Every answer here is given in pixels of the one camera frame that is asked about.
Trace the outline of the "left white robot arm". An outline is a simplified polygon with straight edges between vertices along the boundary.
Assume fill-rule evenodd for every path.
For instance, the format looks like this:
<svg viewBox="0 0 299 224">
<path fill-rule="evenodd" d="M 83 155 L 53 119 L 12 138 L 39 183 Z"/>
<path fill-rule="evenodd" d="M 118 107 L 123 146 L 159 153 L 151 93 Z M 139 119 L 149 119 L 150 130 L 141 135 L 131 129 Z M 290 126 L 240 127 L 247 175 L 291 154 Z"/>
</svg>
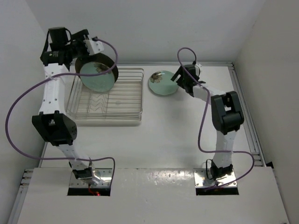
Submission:
<svg viewBox="0 0 299 224">
<path fill-rule="evenodd" d="M 73 60 L 71 52 L 71 33 L 64 27 L 50 28 L 40 57 L 45 72 L 43 101 L 38 115 L 32 117 L 32 124 L 41 137 L 52 146 L 57 147 L 68 159 L 76 179 L 95 186 L 92 162 L 76 143 L 77 126 L 66 116 L 64 96 L 65 78 L 57 74 L 67 73 Z"/>
</svg>

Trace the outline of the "brown ceramic plate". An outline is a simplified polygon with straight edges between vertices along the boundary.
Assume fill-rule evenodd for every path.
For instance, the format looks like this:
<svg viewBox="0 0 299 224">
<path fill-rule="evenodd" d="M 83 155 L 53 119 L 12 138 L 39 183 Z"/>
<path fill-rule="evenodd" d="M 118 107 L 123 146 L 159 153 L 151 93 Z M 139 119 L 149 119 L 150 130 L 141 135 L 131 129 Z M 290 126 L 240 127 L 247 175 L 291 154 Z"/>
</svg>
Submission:
<svg viewBox="0 0 299 224">
<path fill-rule="evenodd" d="M 80 74 L 80 70 L 81 70 L 82 66 L 85 65 L 86 63 L 89 63 L 89 62 L 102 63 L 102 64 L 108 66 L 109 68 L 111 68 L 114 64 L 114 61 L 110 57 L 108 57 L 108 56 L 106 56 L 102 53 L 98 53 L 96 55 L 88 56 L 86 58 L 76 59 L 76 61 L 75 61 L 75 71 L 76 71 L 76 73 Z M 118 75 L 119 75 L 117 66 L 115 66 L 111 70 L 111 72 L 113 72 L 115 82 L 116 82 L 117 79 L 118 79 Z"/>
</svg>

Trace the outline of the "green flower plate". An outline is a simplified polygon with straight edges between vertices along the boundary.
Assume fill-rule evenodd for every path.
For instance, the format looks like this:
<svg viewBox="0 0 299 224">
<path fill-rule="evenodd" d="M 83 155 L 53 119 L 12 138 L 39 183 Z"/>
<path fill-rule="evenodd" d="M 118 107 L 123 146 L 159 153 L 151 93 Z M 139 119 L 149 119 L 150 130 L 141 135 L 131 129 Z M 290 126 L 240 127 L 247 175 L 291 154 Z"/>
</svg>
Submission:
<svg viewBox="0 0 299 224">
<path fill-rule="evenodd" d="M 96 74 L 108 70 L 109 67 L 97 62 L 89 62 L 82 66 L 80 74 Z M 107 92 L 114 86 L 115 78 L 113 72 L 99 76 L 81 76 L 81 82 L 90 90 L 95 92 Z"/>
<path fill-rule="evenodd" d="M 174 76 L 173 72 L 161 70 L 153 73 L 148 81 L 149 88 L 154 94 L 160 96 L 168 96 L 175 93 L 179 86 L 173 82 L 171 78 Z"/>
</svg>

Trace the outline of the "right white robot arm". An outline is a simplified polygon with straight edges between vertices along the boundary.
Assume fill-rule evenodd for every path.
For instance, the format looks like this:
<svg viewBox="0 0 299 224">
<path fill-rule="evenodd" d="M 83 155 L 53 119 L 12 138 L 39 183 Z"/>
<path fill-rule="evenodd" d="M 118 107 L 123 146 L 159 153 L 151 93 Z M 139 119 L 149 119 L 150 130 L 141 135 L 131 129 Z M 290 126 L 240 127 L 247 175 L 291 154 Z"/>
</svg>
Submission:
<svg viewBox="0 0 299 224">
<path fill-rule="evenodd" d="M 237 132 L 244 123 L 238 94 L 209 87 L 199 80 L 201 66 L 189 64 L 180 66 L 171 78 L 179 87 L 194 98 L 211 106 L 212 123 L 216 130 L 216 149 L 211 161 L 210 174 L 217 180 L 233 171 L 232 153 Z"/>
</svg>

